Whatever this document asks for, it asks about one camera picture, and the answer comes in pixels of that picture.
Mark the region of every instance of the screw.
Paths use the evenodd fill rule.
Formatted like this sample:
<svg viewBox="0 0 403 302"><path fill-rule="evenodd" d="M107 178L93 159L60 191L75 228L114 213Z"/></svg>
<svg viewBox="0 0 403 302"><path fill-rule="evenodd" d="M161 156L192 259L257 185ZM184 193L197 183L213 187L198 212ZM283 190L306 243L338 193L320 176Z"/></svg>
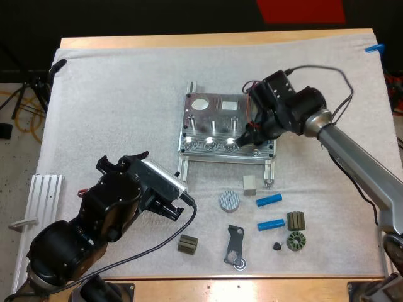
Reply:
<svg viewBox="0 0 403 302"><path fill-rule="evenodd" d="M273 246L273 250L281 250L281 246L283 245L283 242L275 242L274 246Z"/></svg>

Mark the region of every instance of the black background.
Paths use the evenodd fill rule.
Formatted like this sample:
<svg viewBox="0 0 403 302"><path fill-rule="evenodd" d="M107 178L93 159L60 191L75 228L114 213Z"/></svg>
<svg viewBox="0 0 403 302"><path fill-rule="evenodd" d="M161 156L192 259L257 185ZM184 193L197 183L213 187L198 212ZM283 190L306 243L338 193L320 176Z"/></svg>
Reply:
<svg viewBox="0 0 403 302"><path fill-rule="evenodd" d="M46 72L62 37L373 28L383 62L403 70L401 0L344 0L346 24L265 24L255 0L0 0L0 41L29 70ZM0 82L21 81L0 52Z"/></svg>

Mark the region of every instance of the table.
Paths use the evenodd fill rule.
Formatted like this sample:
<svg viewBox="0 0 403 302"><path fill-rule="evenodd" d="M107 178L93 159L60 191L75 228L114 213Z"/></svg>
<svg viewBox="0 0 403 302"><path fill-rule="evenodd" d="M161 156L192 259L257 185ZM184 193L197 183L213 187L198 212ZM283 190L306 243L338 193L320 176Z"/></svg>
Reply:
<svg viewBox="0 0 403 302"><path fill-rule="evenodd" d="M255 45L274 42L308 40L354 33L371 33L371 29L280 31L262 33L225 33L172 36L112 36L63 38L61 48L133 48L212 45ZM346 283L351 278L334 276L324 279L271 279L259 276L133 277L137 301L347 301ZM67 292L51 301L68 297Z"/></svg>

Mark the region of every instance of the blue clip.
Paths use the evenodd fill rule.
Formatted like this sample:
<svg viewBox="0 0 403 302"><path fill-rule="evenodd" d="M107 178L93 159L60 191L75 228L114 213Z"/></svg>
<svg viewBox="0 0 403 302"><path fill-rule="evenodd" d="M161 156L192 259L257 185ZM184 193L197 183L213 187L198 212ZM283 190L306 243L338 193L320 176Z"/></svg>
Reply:
<svg viewBox="0 0 403 302"><path fill-rule="evenodd" d="M372 45L369 46L365 49L365 52L375 52L375 51L379 51L380 55L383 55L384 51L385 51L385 45L384 44L376 44L376 45Z"/></svg>
<svg viewBox="0 0 403 302"><path fill-rule="evenodd" d="M277 201L280 201L282 199L283 199L283 196L281 196L280 193L277 193L277 194L256 200L256 204L260 207L260 206L265 206L266 204L276 203Z"/></svg>
<svg viewBox="0 0 403 302"><path fill-rule="evenodd" d="M284 219L277 219L277 220L258 223L258 230L264 231L264 230L270 230L272 228L281 228L283 226L285 226Z"/></svg>

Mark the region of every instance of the silver robotic arm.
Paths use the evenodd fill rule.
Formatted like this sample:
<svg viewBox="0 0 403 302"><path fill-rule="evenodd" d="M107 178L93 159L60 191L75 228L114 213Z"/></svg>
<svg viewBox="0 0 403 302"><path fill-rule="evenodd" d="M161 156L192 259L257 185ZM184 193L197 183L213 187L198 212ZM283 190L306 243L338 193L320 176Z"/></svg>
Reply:
<svg viewBox="0 0 403 302"><path fill-rule="evenodd" d="M383 247L396 269L403 274L403 182L332 122L332 114L318 90L308 86L295 92L287 77L292 71L288 71L280 70L256 81L247 90L256 108L256 116L236 140L238 146L258 145L276 139L286 131L316 137L359 192L362 194L361 189L364 190L372 201L362 196L379 208L378 227L386 233ZM360 299L403 301L403 279L393 274L382 284L372 286Z"/></svg>
<svg viewBox="0 0 403 302"><path fill-rule="evenodd" d="M305 122L304 135L317 137L336 162L358 183L380 210L379 228L403 234L403 182L331 123L321 109Z"/></svg>

